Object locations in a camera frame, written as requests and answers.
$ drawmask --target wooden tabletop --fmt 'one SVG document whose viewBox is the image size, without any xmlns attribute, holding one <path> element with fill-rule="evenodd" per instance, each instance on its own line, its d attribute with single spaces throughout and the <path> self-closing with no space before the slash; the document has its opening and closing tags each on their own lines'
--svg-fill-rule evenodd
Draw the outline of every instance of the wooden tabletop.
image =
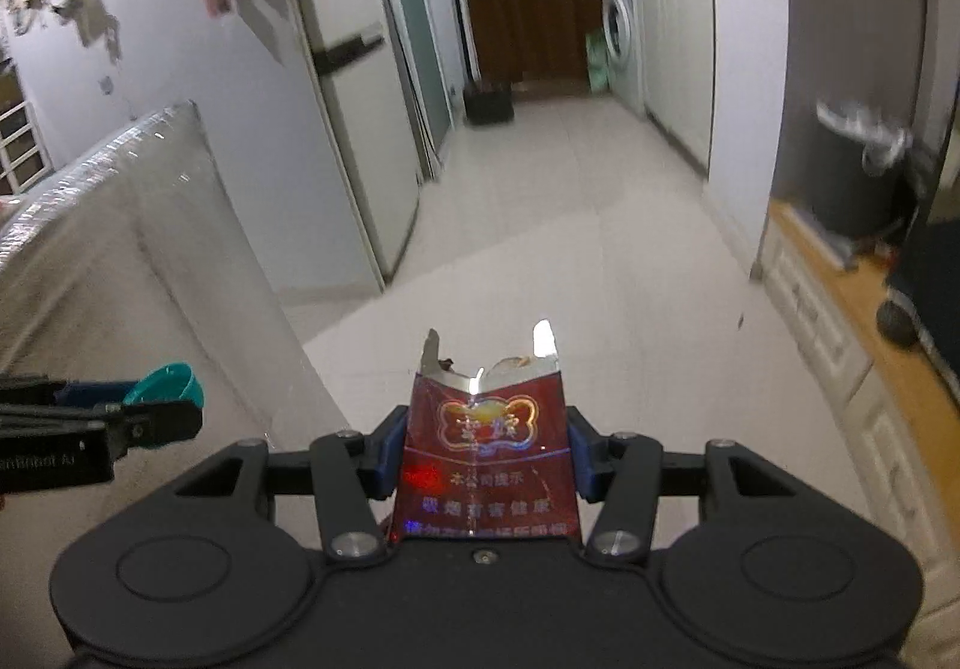
<svg viewBox="0 0 960 669">
<path fill-rule="evenodd" d="M 830 293 L 874 361 L 910 426 L 939 491 L 953 540 L 960 546 L 960 408 L 919 347 L 899 349 L 877 330 L 877 307 L 887 297 L 885 266 L 876 259 L 862 258 L 856 271 L 837 271 L 786 215 L 788 208 L 778 201 L 771 203 L 771 219 Z"/>
</svg>

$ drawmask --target white floor tile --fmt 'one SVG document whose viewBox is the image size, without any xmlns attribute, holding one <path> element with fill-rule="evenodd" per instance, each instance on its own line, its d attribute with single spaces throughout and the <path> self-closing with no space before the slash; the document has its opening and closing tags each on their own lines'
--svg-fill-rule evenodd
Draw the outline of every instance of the white floor tile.
<svg viewBox="0 0 960 669">
<path fill-rule="evenodd" d="M 355 427 L 408 399 L 430 327 L 474 372 L 529 352 L 547 317 L 568 402 L 601 431 L 680 451 L 733 437 L 866 513 L 794 341 L 724 246 L 702 180 L 654 126 L 607 98 L 557 100 L 452 140 L 394 285 L 303 311 L 329 320 L 305 349 Z M 664 500 L 658 543 L 695 521 L 694 503 Z"/>
</svg>

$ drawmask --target screw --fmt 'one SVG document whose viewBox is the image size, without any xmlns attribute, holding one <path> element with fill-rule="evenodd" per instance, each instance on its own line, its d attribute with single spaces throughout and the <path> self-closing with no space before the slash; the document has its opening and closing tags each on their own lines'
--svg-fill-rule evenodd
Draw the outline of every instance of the screw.
<svg viewBox="0 0 960 669">
<path fill-rule="evenodd" d="M 500 557 L 493 550 L 475 550 L 473 552 L 473 562 L 481 566 L 493 566 Z"/>
<path fill-rule="evenodd" d="M 365 533 L 363 530 L 351 530 L 341 533 L 333 542 L 330 542 L 330 549 L 337 557 L 361 559 L 375 554 L 380 549 L 380 541 L 376 536 Z"/>
<path fill-rule="evenodd" d="M 640 539 L 628 530 L 607 530 L 593 540 L 593 547 L 605 556 L 628 556 L 640 549 Z"/>
</svg>

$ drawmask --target washing machine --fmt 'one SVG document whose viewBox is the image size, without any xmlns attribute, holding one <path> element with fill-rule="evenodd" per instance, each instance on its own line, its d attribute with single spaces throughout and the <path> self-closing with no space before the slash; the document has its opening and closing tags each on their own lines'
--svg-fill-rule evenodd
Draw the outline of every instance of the washing machine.
<svg viewBox="0 0 960 669">
<path fill-rule="evenodd" d="M 611 92 L 637 116 L 646 119 L 637 0 L 603 0 L 603 30 Z"/>
</svg>

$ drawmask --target beige fabric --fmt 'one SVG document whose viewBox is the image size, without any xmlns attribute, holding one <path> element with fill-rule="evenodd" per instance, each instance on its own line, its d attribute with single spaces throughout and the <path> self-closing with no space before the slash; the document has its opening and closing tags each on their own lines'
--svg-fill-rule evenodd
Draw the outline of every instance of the beige fabric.
<svg viewBox="0 0 960 669">
<path fill-rule="evenodd" d="M 253 257 L 192 105 L 91 150 L 0 231 L 0 371 L 135 379 L 173 361 L 190 362 L 206 394 L 195 442 L 131 452 L 112 485 L 8 497 L 0 511 L 3 669 L 69 655 L 47 579 L 81 533 L 234 440 L 302 448 L 347 425 Z"/>
</svg>

